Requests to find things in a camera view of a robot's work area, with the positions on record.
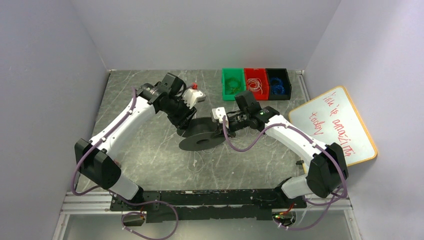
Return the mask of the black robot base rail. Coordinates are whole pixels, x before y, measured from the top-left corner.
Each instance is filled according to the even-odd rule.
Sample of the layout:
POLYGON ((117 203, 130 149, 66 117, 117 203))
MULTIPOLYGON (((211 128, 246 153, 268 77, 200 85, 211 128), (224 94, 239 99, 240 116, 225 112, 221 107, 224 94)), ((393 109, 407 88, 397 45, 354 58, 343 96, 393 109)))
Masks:
POLYGON ((146 206, 131 206, 118 197, 110 203, 112 212, 146 212, 147 223, 209 219, 244 219, 270 221, 278 211, 307 207, 302 197, 286 197, 280 190, 221 189, 221 190, 161 190, 144 191, 146 206))

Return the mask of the black cable spool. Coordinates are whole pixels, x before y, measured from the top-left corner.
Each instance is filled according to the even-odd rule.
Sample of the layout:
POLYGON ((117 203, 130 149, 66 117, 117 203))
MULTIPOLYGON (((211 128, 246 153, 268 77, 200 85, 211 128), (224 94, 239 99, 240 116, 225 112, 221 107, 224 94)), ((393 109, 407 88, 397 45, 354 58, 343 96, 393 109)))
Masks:
POLYGON ((193 118, 186 129, 178 129, 176 133, 183 138, 178 145, 183 151, 213 149, 225 141, 224 134, 211 117, 193 118))

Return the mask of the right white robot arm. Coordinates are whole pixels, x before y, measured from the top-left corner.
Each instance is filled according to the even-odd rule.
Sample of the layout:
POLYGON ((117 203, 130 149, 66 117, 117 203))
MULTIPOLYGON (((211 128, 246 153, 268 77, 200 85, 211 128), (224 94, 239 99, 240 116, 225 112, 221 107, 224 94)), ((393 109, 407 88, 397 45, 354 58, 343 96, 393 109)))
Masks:
POLYGON ((253 93, 245 90, 235 96, 238 111, 227 112, 223 107, 211 111, 228 142, 230 133, 251 128, 260 135, 271 137, 297 154, 307 166, 305 174, 290 177, 276 190, 288 199, 314 194, 320 198, 329 195, 337 199, 347 197, 349 176, 342 147, 337 143, 326 144, 291 124, 271 106, 261 107, 253 93))

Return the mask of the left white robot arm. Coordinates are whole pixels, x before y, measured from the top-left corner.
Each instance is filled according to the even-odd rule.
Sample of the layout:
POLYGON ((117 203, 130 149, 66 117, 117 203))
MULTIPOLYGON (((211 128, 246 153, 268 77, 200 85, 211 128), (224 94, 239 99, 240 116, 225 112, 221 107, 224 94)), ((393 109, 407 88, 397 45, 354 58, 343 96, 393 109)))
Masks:
POLYGON ((195 105, 206 95, 193 84, 187 84, 174 74, 152 85, 145 83, 132 90, 124 110, 100 133, 90 140, 80 139, 74 145, 75 173, 87 177, 102 188, 125 199, 129 205, 143 203, 144 189, 127 178, 115 158, 130 134, 158 112, 167 115, 178 130, 185 130, 197 112, 195 105))

